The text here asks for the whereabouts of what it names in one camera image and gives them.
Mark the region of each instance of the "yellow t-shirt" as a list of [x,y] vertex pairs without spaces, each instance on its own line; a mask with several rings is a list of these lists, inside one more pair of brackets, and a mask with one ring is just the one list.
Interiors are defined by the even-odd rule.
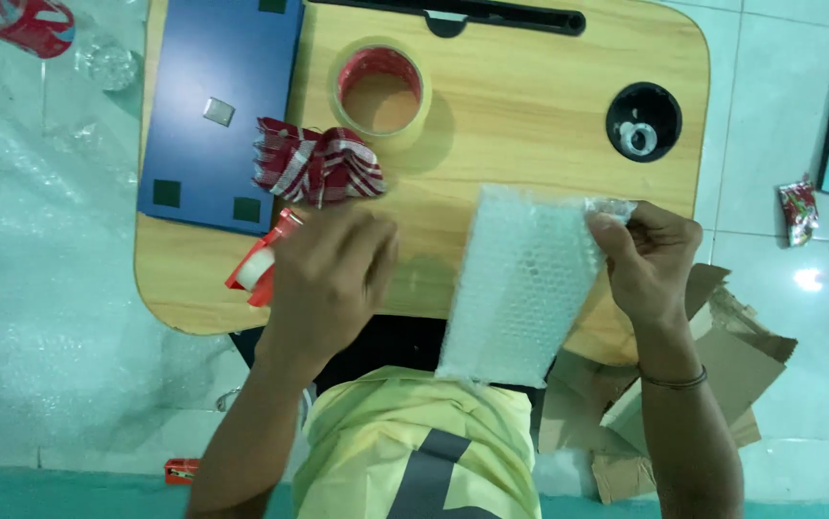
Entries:
[[321,395],[298,519],[539,519],[529,399],[385,367]]

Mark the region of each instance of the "candy wrapper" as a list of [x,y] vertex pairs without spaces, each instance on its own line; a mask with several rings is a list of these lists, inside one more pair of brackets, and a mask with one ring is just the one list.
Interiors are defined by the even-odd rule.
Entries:
[[782,213],[786,217],[786,235],[790,247],[800,247],[812,239],[817,229],[817,207],[814,188],[805,178],[802,182],[777,187]]

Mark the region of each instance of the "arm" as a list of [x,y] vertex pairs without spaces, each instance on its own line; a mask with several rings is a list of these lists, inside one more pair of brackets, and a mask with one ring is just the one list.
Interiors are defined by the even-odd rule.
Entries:
[[589,219],[606,253],[617,306],[639,345],[642,418],[662,514],[667,518],[743,516],[743,473],[734,440],[702,373],[684,311],[686,280],[702,239],[696,222],[639,202],[628,227]]
[[365,211],[329,210],[281,240],[275,254],[270,321],[203,455],[187,517],[263,516],[293,446],[303,389],[382,303],[396,225]]

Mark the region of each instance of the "hand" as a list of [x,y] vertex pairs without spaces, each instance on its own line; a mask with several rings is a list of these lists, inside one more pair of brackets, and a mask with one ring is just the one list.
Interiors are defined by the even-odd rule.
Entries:
[[395,222],[349,206],[324,210],[276,242],[269,346],[323,368],[382,304],[397,250]]
[[633,325],[677,323],[686,280],[702,242],[702,227],[646,201],[628,226],[602,213],[588,217],[594,241],[606,253],[616,305]]

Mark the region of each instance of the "silver square sticker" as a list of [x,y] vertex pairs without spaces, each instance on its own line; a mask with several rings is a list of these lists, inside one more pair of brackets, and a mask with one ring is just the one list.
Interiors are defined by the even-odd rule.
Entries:
[[211,97],[206,101],[206,109],[203,110],[203,116],[210,121],[215,121],[223,126],[228,126],[232,122],[232,115],[235,114],[235,107],[228,102],[218,100]]

